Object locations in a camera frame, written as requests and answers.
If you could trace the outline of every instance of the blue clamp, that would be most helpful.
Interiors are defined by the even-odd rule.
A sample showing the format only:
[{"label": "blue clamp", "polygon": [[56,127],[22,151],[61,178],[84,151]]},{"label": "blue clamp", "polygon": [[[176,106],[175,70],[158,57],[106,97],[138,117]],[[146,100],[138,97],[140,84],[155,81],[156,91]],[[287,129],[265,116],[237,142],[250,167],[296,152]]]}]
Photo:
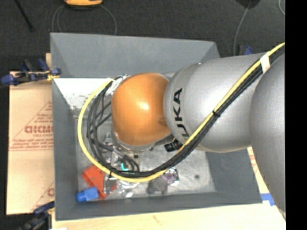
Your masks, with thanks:
[{"label": "blue clamp", "polygon": [[31,62],[28,59],[25,59],[21,65],[22,71],[17,72],[15,75],[8,74],[1,78],[1,83],[3,85],[18,85],[21,83],[39,81],[48,79],[49,76],[58,76],[62,73],[60,68],[51,69],[47,63],[39,58],[37,60],[38,65],[41,70],[35,71]]}]

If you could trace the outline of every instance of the metal part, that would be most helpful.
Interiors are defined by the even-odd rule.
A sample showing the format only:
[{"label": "metal part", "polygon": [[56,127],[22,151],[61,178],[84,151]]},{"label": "metal part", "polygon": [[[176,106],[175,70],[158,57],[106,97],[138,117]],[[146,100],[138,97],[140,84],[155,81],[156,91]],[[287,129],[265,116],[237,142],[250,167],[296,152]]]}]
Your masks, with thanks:
[{"label": "metal part", "polygon": [[138,185],[139,183],[130,183],[130,182],[125,182],[121,180],[117,180],[116,185],[118,188],[119,194],[123,198],[129,198],[132,197],[134,194],[133,189]]},{"label": "metal part", "polygon": [[162,176],[150,181],[146,188],[146,192],[150,195],[156,191],[161,192],[162,195],[167,193],[170,185],[177,185],[179,183],[179,175],[177,169],[170,168]]},{"label": "metal part", "polygon": [[[177,72],[164,98],[165,119],[171,133],[184,144],[223,99],[233,84],[262,54],[214,59]],[[198,149],[230,152],[251,146],[249,110],[255,80],[214,123]]]},{"label": "metal part", "polygon": [[275,204],[285,206],[285,54],[276,59],[256,87],[250,131],[257,165]]}]

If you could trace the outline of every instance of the cardboard sheet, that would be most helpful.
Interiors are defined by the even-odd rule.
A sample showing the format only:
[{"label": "cardboard sheet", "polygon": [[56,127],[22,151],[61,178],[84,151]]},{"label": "cardboard sheet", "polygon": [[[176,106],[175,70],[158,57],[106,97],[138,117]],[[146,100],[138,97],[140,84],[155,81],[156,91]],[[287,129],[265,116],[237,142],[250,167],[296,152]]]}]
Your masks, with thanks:
[{"label": "cardboard sheet", "polygon": [[7,215],[54,200],[50,81],[10,87],[7,178]]}]

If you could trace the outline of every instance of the small metal component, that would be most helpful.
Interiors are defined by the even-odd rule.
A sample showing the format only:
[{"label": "small metal component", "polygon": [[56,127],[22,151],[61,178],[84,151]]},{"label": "small metal component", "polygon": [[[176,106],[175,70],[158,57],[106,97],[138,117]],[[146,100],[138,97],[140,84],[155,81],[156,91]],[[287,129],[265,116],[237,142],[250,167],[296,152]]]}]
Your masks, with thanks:
[{"label": "small metal component", "polygon": [[150,181],[146,192],[152,195],[157,191],[164,195],[167,193],[167,189],[170,185],[177,185],[178,183],[179,176],[177,170],[175,168],[170,168],[164,173],[164,175]]},{"label": "small metal component", "polygon": [[138,184],[139,183],[131,183],[131,182],[125,182],[125,181],[120,181],[120,180],[116,182],[117,188],[119,190],[119,194],[121,194],[123,198],[132,197],[134,194],[133,189]]}]

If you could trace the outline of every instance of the gray cardboard box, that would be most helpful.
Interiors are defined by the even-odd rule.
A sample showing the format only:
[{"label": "gray cardboard box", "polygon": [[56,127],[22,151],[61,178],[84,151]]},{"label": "gray cardboard box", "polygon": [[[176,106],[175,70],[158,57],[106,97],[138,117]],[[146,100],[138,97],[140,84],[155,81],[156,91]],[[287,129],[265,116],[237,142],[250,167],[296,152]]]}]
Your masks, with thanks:
[{"label": "gray cardboard box", "polygon": [[[141,72],[170,73],[191,64],[218,58],[215,43],[198,40],[51,33],[52,67],[62,69],[53,82],[56,220],[141,214],[233,204],[260,203],[261,198],[246,150],[206,153],[203,163],[188,171],[208,168],[207,190],[78,203],[80,165],[87,163],[76,136],[76,110],[62,84],[69,79],[115,77]],[[74,95],[71,88],[66,93]]]}]

